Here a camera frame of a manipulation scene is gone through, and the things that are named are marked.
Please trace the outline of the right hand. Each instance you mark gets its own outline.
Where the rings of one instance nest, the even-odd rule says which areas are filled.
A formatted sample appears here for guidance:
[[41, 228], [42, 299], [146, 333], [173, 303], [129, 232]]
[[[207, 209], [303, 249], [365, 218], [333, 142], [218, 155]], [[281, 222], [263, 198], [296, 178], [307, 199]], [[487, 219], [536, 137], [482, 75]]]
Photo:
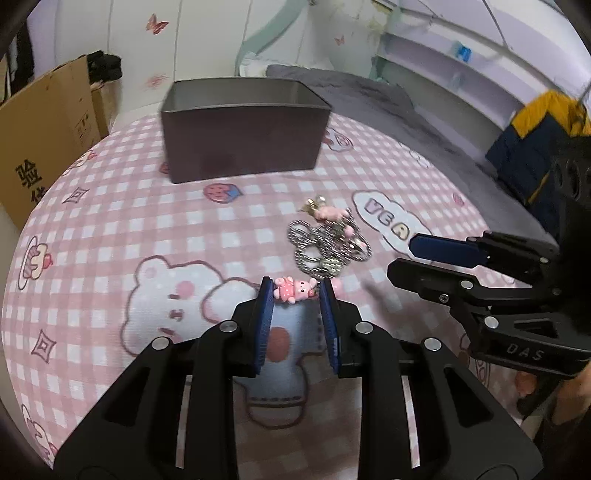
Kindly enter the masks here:
[[[515, 386], [521, 396], [531, 394], [537, 386], [533, 374], [518, 372]], [[584, 416], [590, 407], [590, 365], [574, 379], [564, 382], [558, 389], [552, 413], [552, 423], [562, 425]]]

